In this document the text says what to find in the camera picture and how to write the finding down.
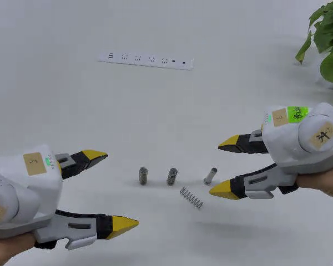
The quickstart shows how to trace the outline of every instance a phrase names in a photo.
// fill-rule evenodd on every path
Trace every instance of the white table surface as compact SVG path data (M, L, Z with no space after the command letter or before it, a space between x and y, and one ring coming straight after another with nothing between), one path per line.
M323 3L0 0L0 156L42 142L56 153L106 151L65 182L59 207L140 221L114 240L71 252L60 241L8 265L331 265L332 198L299 190L229 201L202 183L212 167L220 182L271 163L217 150L259 128L265 106L333 104L311 60L294 59ZM109 49L192 57L195 68L97 62ZM167 187L173 166L179 175ZM204 201L201 211L179 196L183 186Z

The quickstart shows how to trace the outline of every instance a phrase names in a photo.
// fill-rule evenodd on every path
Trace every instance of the human hand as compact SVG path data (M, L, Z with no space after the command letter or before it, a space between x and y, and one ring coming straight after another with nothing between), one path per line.
M324 173L298 176L296 183L299 187L320 190L333 197L333 169Z
M3 266L15 255L33 248L35 242L36 240L31 233L0 239L0 266Z

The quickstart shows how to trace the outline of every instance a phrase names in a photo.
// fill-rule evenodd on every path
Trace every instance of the silver spring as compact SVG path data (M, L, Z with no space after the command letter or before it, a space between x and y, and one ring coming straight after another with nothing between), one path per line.
M177 174L178 170L176 168L171 168L169 170L168 179L166 180L166 183L169 186L172 186L174 184Z
M180 190L180 194L184 196L191 204L193 204L197 209L201 209L204 204L201 200L199 200L195 195L193 195L186 187L183 187Z
M148 175L148 170L145 167L141 167L139 169L139 183L144 186L147 184L147 175Z

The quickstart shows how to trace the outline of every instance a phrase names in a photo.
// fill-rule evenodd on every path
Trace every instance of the electrical outlet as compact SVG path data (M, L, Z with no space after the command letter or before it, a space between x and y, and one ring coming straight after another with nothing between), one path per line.
M118 53L111 52L102 55L99 59L100 62L128 64L128 65L142 65L145 67L157 68L172 68L182 70L192 70L193 60L180 60L174 57L161 57L158 55L143 54L143 53Z
M126 61L128 59L128 54L122 54L121 58Z
M148 57L148 62L155 63L155 57Z

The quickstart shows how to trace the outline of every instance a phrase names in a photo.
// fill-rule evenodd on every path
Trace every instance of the metal cylinder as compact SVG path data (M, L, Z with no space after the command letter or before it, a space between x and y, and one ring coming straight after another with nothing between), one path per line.
M204 184L209 186L212 182L212 178L216 175L217 168L212 168L210 173L204 178Z
M139 183L144 186L147 184L147 175L148 175L148 170L145 167L141 167L139 169Z
M178 174L178 170L176 168L171 168L169 170L168 179L166 180L166 183L169 186L172 186L174 184L177 174Z

